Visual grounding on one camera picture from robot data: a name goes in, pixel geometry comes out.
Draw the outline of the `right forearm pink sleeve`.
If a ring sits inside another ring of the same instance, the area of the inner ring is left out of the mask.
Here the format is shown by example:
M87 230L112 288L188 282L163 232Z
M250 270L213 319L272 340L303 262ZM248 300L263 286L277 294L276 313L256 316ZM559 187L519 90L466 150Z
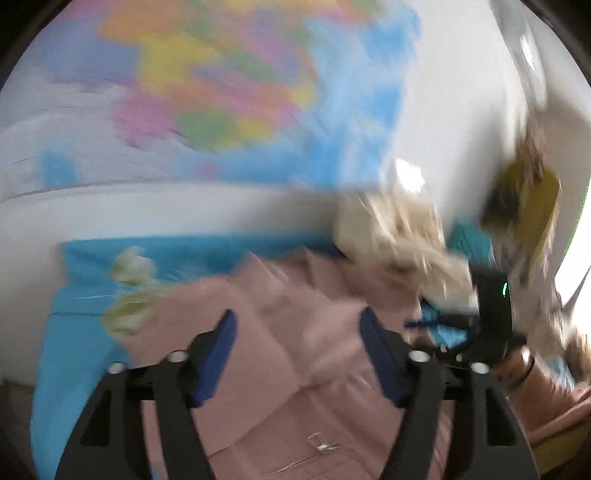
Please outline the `right forearm pink sleeve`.
M590 385L561 385L539 356L525 380L510 393L528 441L539 443L590 419Z

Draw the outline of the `right hand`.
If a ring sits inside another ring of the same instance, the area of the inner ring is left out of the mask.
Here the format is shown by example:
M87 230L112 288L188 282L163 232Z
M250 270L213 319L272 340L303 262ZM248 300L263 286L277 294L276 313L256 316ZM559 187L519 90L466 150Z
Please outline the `right hand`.
M535 366L535 356L527 346L514 349L493 368L494 376L507 390L520 386Z

